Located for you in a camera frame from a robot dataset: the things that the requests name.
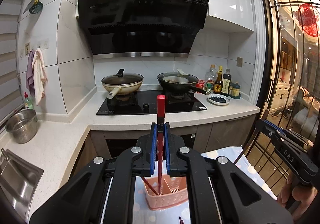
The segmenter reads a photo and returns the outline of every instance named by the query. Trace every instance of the white towel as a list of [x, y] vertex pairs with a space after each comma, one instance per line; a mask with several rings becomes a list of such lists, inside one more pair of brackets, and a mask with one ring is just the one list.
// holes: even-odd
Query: white towel
[[38, 105], [41, 99], [44, 97], [44, 83], [48, 81], [47, 74], [45, 73], [44, 61], [40, 48], [37, 48], [35, 56], [33, 57], [32, 68], [35, 86], [36, 105]]

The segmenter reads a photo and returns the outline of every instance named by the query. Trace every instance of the red paper decoration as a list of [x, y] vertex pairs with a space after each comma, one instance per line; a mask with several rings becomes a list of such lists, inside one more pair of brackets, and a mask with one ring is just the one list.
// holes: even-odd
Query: red paper decoration
[[293, 12], [298, 19], [300, 26], [303, 26], [305, 33], [312, 37], [320, 35], [320, 14], [311, 4], [303, 4], [300, 11]]

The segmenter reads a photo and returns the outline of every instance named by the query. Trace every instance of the white countertop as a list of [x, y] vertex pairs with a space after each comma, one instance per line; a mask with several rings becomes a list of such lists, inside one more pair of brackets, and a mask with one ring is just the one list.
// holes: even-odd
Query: white countertop
[[[106, 97], [106, 91], [96, 92], [71, 123], [39, 121], [37, 134], [26, 144], [15, 143], [8, 133], [1, 134], [0, 145], [4, 149], [44, 170], [31, 202], [28, 220], [68, 180], [90, 130], [147, 130], [152, 122], [156, 122], [156, 114], [96, 116]], [[195, 97], [208, 110], [166, 114], [165, 121], [170, 122], [171, 128], [234, 119], [256, 114], [260, 110], [242, 98], [231, 98], [227, 106], [216, 106], [208, 102], [205, 95], [196, 93]]]

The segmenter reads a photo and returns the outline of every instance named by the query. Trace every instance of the stainless steel basin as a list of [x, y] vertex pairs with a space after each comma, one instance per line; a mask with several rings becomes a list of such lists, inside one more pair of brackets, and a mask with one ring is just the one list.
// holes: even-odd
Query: stainless steel basin
[[18, 157], [10, 150], [1, 156], [0, 187], [17, 213], [27, 220], [31, 200], [43, 170]]

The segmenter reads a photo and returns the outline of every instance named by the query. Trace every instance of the bowl of blueberries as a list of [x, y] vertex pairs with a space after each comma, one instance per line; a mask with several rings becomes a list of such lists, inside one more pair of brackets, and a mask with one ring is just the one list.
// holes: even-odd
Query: bowl of blueberries
[[220, 94], [210, 94], [207, 99], [209, 102], [218, 106], [225, 106], [230, 103], [230, 99], [228, 97]]

